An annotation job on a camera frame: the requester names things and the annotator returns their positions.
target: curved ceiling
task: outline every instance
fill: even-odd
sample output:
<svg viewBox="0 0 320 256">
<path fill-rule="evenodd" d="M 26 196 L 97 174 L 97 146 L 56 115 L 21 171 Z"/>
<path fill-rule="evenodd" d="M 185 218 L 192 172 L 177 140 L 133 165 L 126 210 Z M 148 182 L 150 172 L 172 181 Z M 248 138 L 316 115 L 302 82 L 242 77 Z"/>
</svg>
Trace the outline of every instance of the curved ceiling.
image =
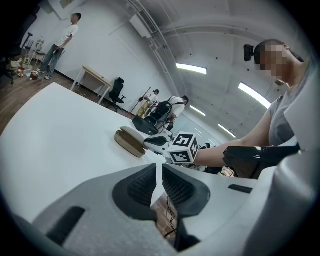
<svg viewBox="0 0 320 256">
<path fill-rule="evenodd" d="M 286 42 L 303 58 L 308 42 L 287 12 L 270 0 L 140 0 L 152 16 L 175 61 L 207 68 L 207 75 L 179 70 L 176 83 L 212 126 L 223 125 L 238 138 L 248 134 L 266 108 L 238 89 L 250 86 L 270 102 L 286 91 L 275 80 L 245 62 L 243 46 L 265 39 Z M 170 73 L 176 73 L 171 67 Z"/>
</svg>

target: wooden floor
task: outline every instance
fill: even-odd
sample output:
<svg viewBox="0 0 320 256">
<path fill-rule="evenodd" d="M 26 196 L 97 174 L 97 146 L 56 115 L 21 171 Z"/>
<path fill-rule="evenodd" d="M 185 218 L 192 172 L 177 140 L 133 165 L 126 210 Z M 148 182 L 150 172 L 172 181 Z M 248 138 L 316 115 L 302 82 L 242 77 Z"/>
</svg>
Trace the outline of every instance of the wooden floor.
<svg viewBox="0 0 320 256">
<path fill-rule="evenodd" d="M 1 77 L 0 84 L 0 135 L 6 128 L 7 124 L 14 117 L 14 115 L 21 109 L 21 107 L 30 100 L 34 95 L 46 88 L 53 82 L 70 89 L 73 82 L 65 77 L 54 73 L 52 79 L 45 80 L 29 80 L 27 77 L 14 77 L 14 84 L 10 84 L 10 80 L 7 77 Z M 82 95 L 83 97 L 93 102 L 98 102 L 99 98 L 97 94 L 90 91 L 85 87 L 77 87 L 73 90 L 75 93 Z M 109 107 L 111 104 L 108 100 L 104 99 L 101 102 L 104 107 Z M 118 114 L 128 117 L 127 113 L 122 110 L 118 110 Z M 152 209 L 156 211 L 158 222 L 157 228 L 162 235 L 165 235 L 172 231 L 170 220 L 172 218 L 170 211 L 167 210 L 167 194 L 164 193 L 162 197 L 152 206 Z M 171 210 L 174 214 L 177 214 L 173 205 L 171 204 Z M 172 226 L 177 226 L 177 216 L 172 221 Z M 173 232 L 167 236 L 167 239 L 172 239 L 176 236 Z"/>
<path fill-rule="evenodd" d="M 10 84 L 10 80 L 7 77 L 1 77 L 0 84 L 0 135 L 6 128 L 7 124 L 14 117 L 14 115 L 26 104 L 34 95 L 46 88 L 51 83 L 57 84 L 70 89 L 73 82 L 65 77 L 54 73 L 52 79 L 45 80 L 44 76 L 42 80 L 29 80 L 27 77 L 14 77 L 14 84 Z M 85 87 L 76 86 L 73 90 L 75 93 L 82 95 L 83 97 L 93 102 L 98 102 L 99 98 L 97 94 L 90 91 Z M 104 107 L 110 107 L 108 100 L 103 99 L 101 105 Z M 118 110 L 120 115 L 129 117 L 125 111 Z"/>
</svg>

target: black bag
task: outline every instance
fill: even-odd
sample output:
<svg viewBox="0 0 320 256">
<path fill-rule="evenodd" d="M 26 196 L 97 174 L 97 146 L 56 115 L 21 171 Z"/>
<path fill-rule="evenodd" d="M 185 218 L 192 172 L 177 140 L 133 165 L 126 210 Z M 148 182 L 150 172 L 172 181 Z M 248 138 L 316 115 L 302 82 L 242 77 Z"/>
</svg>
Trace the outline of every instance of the black bag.
<svg viewBox="0 0 320 256">
<path fill-rule="evenodd" d="M 183 104 L 183 102 L 178 102 L 178 103 L 175 103 L 175 104 L 171 104 L 170 101 L 173 97 L 171 97 L 168 101 L 163 101 L 163 102 L 160 102 L 157 106 L 158 108 L 158 114 L 160 114 L 162 117 L 167 114 L 167 113 L 170 113 L 171 110 L 172 110 L 172 107 L 173 105 L 181 105 Z"/>
</svg>

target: box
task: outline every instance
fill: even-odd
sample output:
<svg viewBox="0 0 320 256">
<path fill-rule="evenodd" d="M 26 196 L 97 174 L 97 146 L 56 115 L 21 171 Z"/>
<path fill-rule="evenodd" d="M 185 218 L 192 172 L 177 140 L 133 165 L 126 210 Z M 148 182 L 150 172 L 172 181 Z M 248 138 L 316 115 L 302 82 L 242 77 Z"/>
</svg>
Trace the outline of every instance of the box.
<svg viewBox="0 0 320 256">
<path fill-rule="evenodd" d="M 179 132 L 166 152 L 174 164 L 188 164 L 195 161 L 198 150 L 196 135 L 182 131 Z"/>
</svg>

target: wooden table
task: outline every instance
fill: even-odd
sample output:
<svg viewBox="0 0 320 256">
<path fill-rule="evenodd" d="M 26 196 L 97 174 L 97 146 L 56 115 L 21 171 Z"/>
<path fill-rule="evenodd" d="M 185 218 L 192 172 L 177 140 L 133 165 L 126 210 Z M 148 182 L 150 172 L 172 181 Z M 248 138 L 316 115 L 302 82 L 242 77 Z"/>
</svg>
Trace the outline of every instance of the wooden table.
<svg viewBox="0 0 320 256">
<path fill-rule="evenodd" d="M 101 83 L 104 84 L 104 86 L 100 89 L 100 91 L 98 93 L 98 97 L 100 97 L 102 90 L 106 87 L 106 90 L 104 90 L 104 93 L 101 96 L 101 99 L 99 99 L 99 101 L 98 101 L 98 104 L 100 105 L 102 100 L 107 95 L 107 93 L 109 92 L 110 88 L 112 87 L 112 84 L 107 79 L 105 79 L 102 75 L 98 74 L 97 72 L 95 72 L 90 67 L 82 66 L 82 70 L 80 71 L 80 73 L 78 74 L 77 78 L 73 82 L 73 85 L 71 87 L 71 91 L 74 90 L 74 88 L 75 88 L 77 83 L 79 85 L 81 84 L 81 82 L 82 82 L 82 80 L 83 80 L 83 78 L 84 78 L 86 73 L 89 73 L 91 76 L 93 76 L 94 78 L 96 78 L 97 80 L 99 80 Z"/>
</svg>

